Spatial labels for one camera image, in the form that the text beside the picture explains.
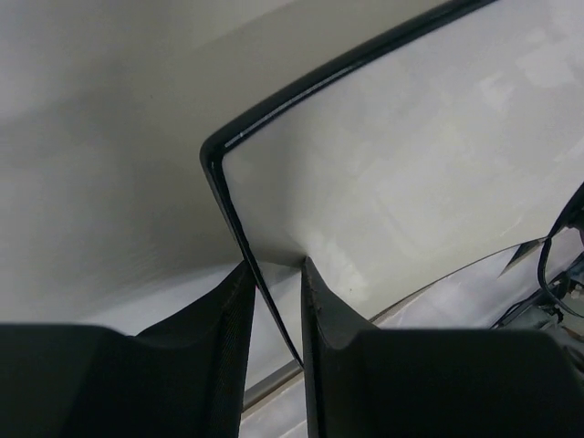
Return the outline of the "square white black-rimmed plate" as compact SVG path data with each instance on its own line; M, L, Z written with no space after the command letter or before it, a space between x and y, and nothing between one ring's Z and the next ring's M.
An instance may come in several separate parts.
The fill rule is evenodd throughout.
M292 356L299 269L371 318L583 187L583 4L450 1L281 89L201 163Z

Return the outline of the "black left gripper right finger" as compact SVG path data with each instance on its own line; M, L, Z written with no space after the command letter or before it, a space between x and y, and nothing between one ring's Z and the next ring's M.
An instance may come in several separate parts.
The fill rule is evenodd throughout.
M537 330L382 329L301 268L312 437L580 437L583 387Z

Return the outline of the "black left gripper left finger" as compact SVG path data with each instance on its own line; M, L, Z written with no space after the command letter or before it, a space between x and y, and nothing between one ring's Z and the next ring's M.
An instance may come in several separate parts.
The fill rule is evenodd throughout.
M1 327L4 437L235 437L255 308L246 264L135 336Z

